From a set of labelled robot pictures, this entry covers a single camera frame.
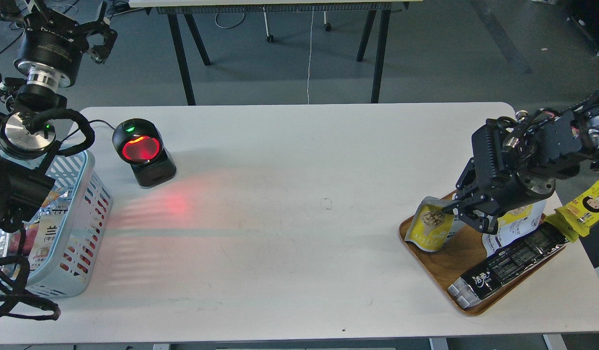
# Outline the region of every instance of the red scanner light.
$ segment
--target red scanner light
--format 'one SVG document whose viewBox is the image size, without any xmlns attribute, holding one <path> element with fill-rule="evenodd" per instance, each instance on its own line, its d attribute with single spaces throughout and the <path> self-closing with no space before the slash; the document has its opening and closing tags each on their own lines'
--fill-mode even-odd
<svg viewBox="0 0 599 350">
<path fill-rule="evenodd" d="M 143 136 L 124 144 L 122 156 L 133 162 L 146 162 L 157 157 L 159 151 L 161 151 L 159 140 Z"/>
</svg>

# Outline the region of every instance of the robotic arm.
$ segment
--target robotic arm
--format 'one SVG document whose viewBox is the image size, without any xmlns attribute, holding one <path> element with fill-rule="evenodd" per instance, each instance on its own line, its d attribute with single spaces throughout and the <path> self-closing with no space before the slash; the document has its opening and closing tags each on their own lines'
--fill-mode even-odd
<svg viewBox="0 0 599 350">
<path fill-rule="evenodd" d="M 582 161 L 599 171 L 599 91 L 564 111 L 488 119 L 473 133 L 472 150 L 455 202 L 443 211 L 495 234 L 497 218 L 550 197 L 555 179 L 575 177 Z"/>
<path fill-rule="evenodd" d="M 56 155 L 68 157 L 84 151 L 94 142 L 90 123 L 79 112 L 66 109 L 66 97 L 57 93 L 60 87 L 75 84 L 84 53 L 102 64 L 109 56 L 117 33 L 104 18 L 106 3 L 93 22 L 79 24 L 49 9 L 42 0 L 26 0 L 29 14 L 23 16 L 15 0 L 0 0 L 0 20 L 16 22 L 24 27 L 21 49 L 15 67 L 24 78 L 2 78 L 0 101 L 7 113 L 0 112 L 0 151 L 12 158 L 42 158 L 41 164 L 29 169 L 0 155 L 0 229 L 21 232 L 23 222 L 30 221 L 52 189 L 55 180 L 45 175 Z M 88 38 L 101 35 L 103 43 L 90 46 Z M 86 139 L 80 144 L 60 149 L 54 120 L 68 119 L 77 124 Z M 19 273 L 10 279 L 1 270 L 6 264 L 18 264 Z M 57 319 L 57 304 L 25 290 L 29 262 L 22 255 L 0 258 L 0 317 Z M 26 316 L 11 313 L 17 303 L 25 303 L 52 315 Z"/>
</svg>

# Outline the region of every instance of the black snack package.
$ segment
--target black snack package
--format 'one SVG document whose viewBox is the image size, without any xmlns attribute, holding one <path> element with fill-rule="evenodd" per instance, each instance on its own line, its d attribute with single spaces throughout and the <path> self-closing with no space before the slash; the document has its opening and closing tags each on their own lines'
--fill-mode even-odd
<svg viewBox="0 0 599 350">
<path fill-rule="evenodd" d="M 557 228 L 543 223 L 470 268 L 449 286 L 448 294 L 461 308 L 475 306 L 559 251 L 567 242 Z"/>
</svg>

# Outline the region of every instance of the wooden tray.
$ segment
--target wooden tray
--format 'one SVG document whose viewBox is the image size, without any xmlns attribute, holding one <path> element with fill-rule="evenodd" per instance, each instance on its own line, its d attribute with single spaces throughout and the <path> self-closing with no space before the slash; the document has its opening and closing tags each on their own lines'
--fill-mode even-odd
<svg viewBox="0 0 599 350">
<path fill-rule="evenodd" d="M 450 198 L 452 198 L 452 194 L 444 197 L 443 199 Z M 528 276 L 541 268 L 541 266 L 550 261 L 550 259 L 555 257 L 556 254 L 560 253 L 562 250 L 561 248 L 559 252 L 551 255 L 545 259 L 545 261 L 535 266 L 535 268 L 526 271 L 515 280 L 511 281 L 511 283 L 500 288 L 500 290 L 498 290 L 494 295 L 488 297 L 480 304 L 472 306 L 471 308 L 462 309 L 448 294 L 446 289 L 464 272 L 470 270 L 470 268 L 486 259 L 487 252 L 481 240 L 482 234 L 470 226 L 464 226 L 461 230 L 459 230 L 459 232 L 457 232 L 455 237 L 444 244 L 441 250 L 438 250 L 434 253 L 428 253 L 418 248 L 412 242 L 405 241 L 405 235 L 408 232 L 408 228 L 410 228 L 412 219 L 413 217 L 408 218 L 406 221 L 402 222 L 401 226 L 399 226 L 399 235 L 401 235 L 401 241 L 410 250 L 412 255 L 416 257 L 418 262 L 425 268 L 428 274 L 433 277 L 433 280 L 435 283 L 437 283 L 442 292 L 444 292 L 446 297 L 452 301 L 452 303 L 455 304 L 459 310 L 471 316 L 477 316 L 485 312 L 488 308 L 490 308 L 490 306 L 502 299 L 503 296 L 518 286 Z"/>
</svg>

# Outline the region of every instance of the snack bag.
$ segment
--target snack bag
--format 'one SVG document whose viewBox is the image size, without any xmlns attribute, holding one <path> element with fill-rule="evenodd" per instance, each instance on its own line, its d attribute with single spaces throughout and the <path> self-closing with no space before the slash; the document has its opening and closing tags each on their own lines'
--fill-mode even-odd
<svg viewBox="0 0 599 350">
<path fill-rule="evenodd" d="M 537 228 L 545 207 L 546 202 L 540 201 L 509 210 L 505 215 L 499 217 L 497 219 L 497 233 L 495 235 L 483 234 L 483 246 L 487 256 L 489 257 L 498 249 Z"/>
<path fill-rule="evenodd" d="M 573 201 L 557 208 L 556 212 L 570 228 L 570 241 L 575 241 L 578 236 L 588 236 L 590 228 L 599 222 L 599 181 Z"/>
<path fill-rule="evenodd" d="M 455 215 L 442 213 L 442 208 L 452 201 L 425 197 L 418 206 L 406 242 L 412 242 L 425 252 L 437 252 L 463 227 L 464 223 Z"/>
</svg>

